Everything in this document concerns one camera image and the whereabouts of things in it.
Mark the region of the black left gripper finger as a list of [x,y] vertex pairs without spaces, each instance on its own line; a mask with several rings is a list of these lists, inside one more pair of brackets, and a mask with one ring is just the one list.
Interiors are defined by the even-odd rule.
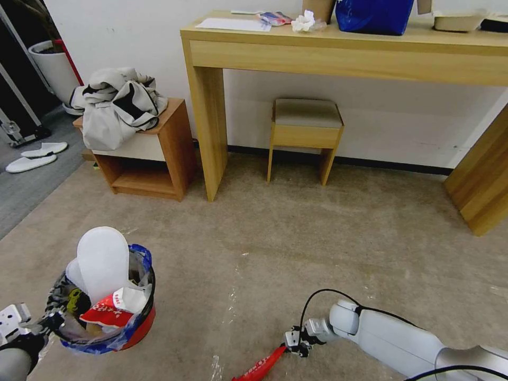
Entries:
[[34,324],[36,333],[57,332],[66,325],[66,312],[63,310],[52,310],[38,318]]

